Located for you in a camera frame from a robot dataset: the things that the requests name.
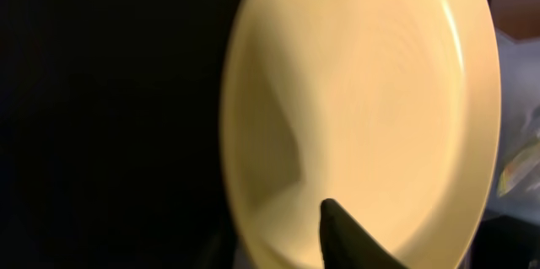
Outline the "yellow plate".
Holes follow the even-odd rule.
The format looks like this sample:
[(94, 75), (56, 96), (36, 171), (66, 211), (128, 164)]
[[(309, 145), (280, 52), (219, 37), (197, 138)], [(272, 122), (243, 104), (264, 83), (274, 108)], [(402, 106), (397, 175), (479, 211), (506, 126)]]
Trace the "yellow plate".
[(320, 268), (335, 199), (409, 268), (456, 268), (488, 199), (500, 66), (486, 0), (241, 0), (220, 136), (257, 268)]

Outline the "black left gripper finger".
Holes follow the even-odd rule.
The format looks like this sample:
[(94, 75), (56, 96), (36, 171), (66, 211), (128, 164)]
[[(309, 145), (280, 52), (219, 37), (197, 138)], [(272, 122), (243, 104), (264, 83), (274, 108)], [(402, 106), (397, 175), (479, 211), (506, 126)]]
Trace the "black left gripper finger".
[(325, 269), (405, 269), (334, 199), (320, 205), (319, 238)]

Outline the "green orange snack wrapper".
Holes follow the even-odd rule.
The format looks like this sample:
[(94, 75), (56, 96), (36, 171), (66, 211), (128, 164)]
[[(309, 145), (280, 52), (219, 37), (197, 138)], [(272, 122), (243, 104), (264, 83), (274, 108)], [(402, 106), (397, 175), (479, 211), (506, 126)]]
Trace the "green orange snack wrapper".
[(529, 143), (509, 160), (497, 184), (497, 196), (519, 193), (529, 194), (539, 190), (539, 141)]

